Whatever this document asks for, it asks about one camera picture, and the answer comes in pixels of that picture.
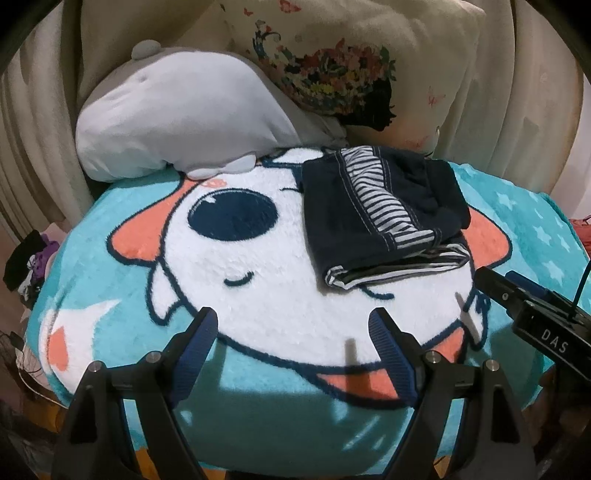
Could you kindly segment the navy pants with striped waistband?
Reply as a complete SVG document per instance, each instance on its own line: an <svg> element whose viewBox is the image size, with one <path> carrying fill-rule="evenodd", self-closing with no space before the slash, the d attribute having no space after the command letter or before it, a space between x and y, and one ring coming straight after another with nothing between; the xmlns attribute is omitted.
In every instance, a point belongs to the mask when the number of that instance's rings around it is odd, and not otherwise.
<svg viewBox="0 0 591 480"><path fill-rule="evenodd" d="M471 260L469 206L445 160L344 148L304 161L301 191L311 258L329 287L439 274Z"/></svg>

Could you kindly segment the cream floral printed cushion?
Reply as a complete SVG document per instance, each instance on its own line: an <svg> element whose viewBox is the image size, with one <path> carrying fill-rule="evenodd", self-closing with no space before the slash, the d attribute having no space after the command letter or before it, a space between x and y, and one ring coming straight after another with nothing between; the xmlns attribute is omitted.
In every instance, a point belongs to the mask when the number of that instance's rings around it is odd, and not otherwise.
<svg viewBox="0 0 591 480"><path fill-rule="evenodd" d="M236 53L362 144L431 153L479 43L468 1L222 1Z"/></svg>

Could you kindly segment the white grey plush pillow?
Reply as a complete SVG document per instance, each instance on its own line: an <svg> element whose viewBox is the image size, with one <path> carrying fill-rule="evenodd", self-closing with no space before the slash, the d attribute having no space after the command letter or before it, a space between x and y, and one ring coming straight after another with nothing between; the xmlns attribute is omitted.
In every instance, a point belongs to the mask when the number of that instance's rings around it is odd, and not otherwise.
<svg viewBox="0 0 591 480"><path fill-rule="evenodd" d="M338 120L298 107L252 61L154 40L95 87L75 129L80 164L100 182L167 166L203 180L280 149L345 145Z"/></svg>

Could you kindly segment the pile of dark clothes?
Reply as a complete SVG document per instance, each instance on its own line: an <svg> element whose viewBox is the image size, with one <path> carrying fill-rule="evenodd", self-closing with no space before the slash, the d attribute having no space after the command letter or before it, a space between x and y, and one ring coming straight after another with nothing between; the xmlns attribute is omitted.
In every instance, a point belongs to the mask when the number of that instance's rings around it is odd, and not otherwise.
<svg viewBox="0 0 591 480"><path fill-rule="evenodd" d="M3 282L9 291L18 293L26 308L33 308L45 283L49 261L59 247L58 241L33 230L8 258Z"/></svg>

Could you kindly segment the teal cartoon fleece blanket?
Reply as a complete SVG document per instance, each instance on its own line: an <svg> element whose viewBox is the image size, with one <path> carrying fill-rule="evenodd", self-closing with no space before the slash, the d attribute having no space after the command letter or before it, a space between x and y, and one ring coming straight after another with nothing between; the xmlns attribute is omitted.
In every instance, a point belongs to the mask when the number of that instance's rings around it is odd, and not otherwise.
<svg viewBox="0 0 591 480"><path fill-rule="evenodd" d="M497 359L531 402L549 361L472 277L517 271L588 308L587 256L552 200L457 165L471 261L342 291L318 277L305 241L297 179L314 157L294 149L200 184L166 169L112 185L67 235L28 323L58 397L68 402L95 360L127 365L162 349L207 306L217 339L175 408L198 460L266 475L378 474L411 417L368 333L384 307L451 361Z"/></svg>

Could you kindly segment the beige upholstered headboard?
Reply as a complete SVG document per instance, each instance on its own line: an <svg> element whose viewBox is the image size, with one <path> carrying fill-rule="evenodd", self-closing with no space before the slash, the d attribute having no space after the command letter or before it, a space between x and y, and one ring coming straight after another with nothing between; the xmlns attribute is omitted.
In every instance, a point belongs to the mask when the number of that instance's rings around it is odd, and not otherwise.
<svg viewBox="0 0 591 480"><path fill-rule="evenodd" d="M231 53L252 61L233 49L221 2L2 3L4 228L18 237L52 223L70 229L113 183L84 172L75 129L92 91L130 60L136 44L154 40L164 48ZM567 11L587 30L589 3L468 2L486 13L476 56L435 150L418 153L468 163L548 193L567 216L588 211L590 164L572 162L570 156L577 140L590 135L582 119L590 66L575 59L555 21Z"/></svg>

